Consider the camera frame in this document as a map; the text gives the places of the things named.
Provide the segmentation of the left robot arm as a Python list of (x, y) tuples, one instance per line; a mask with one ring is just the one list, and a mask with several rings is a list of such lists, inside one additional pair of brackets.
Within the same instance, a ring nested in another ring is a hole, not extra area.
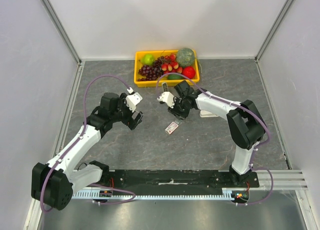
[(131, 94), (105, 93), (99, 106), (93, 109), (75, 137), (47, 163), (37, 163), (31, 173), (31, 197), (44, 206), (56, 210), (64, 209), (73, 194), (93, 183), (99, 187), (110, 181), (109, 167), (97, 161), (89, 163), (75, 172), (74, 168), (83, 156), (121, 122), (133, 130), (142, 121), (143, 113), (137, 112), (142, 96)]

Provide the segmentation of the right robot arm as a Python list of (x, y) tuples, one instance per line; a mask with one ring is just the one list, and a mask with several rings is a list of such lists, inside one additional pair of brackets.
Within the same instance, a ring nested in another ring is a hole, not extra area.
[(228, 123), (235, 155), (228, 171), (228, 180), (235, 187), (242, 186), (252, 175), (253, 154), (267, 143), (271, 133), (255, 104), (218, 97), (203, 88), (193, 89), (186, 81), (177, 84), (178, 96), (164, 91), (158, 101), (167, 104), (168, 112), (185, 119), (192, 109), (217, 115)]

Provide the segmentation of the white rectangular case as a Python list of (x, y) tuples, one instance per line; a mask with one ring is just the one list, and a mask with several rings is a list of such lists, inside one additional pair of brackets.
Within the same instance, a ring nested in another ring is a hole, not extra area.
[(201, 110), (199, 113), (199, 116), (201, 118), (212, 118), (212, 117), (218, 117), (218, 115), (213, 114), (211, 112), (205, 111), (205, 110)]

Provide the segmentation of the green white stapler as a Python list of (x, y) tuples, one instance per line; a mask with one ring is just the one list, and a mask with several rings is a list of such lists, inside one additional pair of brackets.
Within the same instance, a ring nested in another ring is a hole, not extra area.
[(162, 86), (162, 91), (163, 91), (163, 92), (169, 92), (169, 91), (170, 91), (167, 82), (163, 82), (163, 83), (161, 84), (161, 86)]

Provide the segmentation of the red white staple box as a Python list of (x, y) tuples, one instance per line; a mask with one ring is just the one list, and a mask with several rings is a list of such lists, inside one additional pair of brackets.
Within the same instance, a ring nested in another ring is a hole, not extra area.
[(169, 135), (171, 135), (181, 124), (181, 121), (175, 120), (171, 122), (166, 128), (165, 132)]

